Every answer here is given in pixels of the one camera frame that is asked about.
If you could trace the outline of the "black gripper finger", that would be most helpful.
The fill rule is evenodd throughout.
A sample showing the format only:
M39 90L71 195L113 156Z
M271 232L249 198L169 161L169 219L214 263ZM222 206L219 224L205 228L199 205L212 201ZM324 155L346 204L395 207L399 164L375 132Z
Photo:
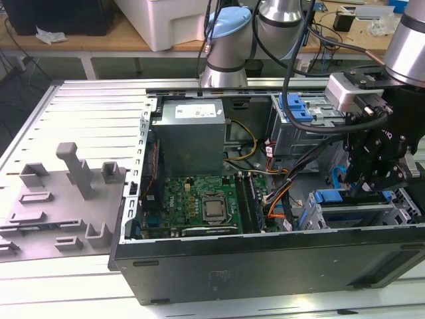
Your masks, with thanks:
M379 141L369 131L349 133L344 141L348 166L344 182L350 185L350 196L361 196L363 184L372 176L372 166L379 150Z
M384 191L405 187L415 176L405 163L379 162L365 178L365 191Z

